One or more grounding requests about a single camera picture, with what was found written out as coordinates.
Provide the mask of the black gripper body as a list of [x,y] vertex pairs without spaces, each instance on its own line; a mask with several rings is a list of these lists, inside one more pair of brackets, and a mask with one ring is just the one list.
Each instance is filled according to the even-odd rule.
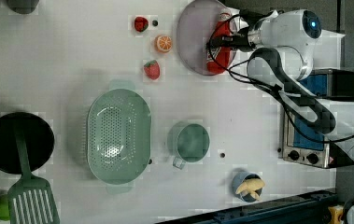
[[242,28],[238,31],[238,33],[244,37],[243,46],[239,47],[239,49],[243,52],[249,52],[249,51],[254,50],[255,45],[250,44],[248,42],[248,33],[255,28],[256,23],[259,20],[269,16],[269,13],[261,14],[261,13],[257,13],[254,11],[250,11],[248,9],[241,9],[239,11],[239,15],[240,15],[241,19],[248,24],[247,27]]

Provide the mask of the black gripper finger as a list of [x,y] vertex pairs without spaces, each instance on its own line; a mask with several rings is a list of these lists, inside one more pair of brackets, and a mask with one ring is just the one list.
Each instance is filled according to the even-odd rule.
[[239,36],[217,36],[215,38],[211,38],[207,43],[206,47],[208,49],[212,48],[241,48],[244,46],[244,40]]

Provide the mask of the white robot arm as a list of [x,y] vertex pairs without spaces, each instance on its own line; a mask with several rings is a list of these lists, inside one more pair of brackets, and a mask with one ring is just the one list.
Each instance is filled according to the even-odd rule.
[[[289,122],[302,121],[354,161],[354,100],[319,97],[301,84],[313,70],[322,35],[319,17],[301,9],[266,16],[238,14],[248,25],[230,29],[234,16],[221,11],[206,43],[207,69],[217,66],[234,79],[273,96]],[[345,202],[343,224],[354,224],[354,196]]]

